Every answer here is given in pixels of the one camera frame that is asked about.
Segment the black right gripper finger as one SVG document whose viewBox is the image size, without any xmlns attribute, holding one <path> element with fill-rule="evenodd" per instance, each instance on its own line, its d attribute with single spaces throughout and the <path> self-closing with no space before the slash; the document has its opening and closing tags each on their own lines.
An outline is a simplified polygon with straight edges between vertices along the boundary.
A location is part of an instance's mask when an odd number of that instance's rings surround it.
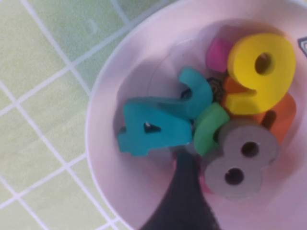
<svg viewBox="0 0 307 230">
<path fill-rule="evenodd" d="M 142 230 L 219 230 L 199 183 L 199 165 L 190 153 L 178 153 L 168 190 Z"/>
</svg>

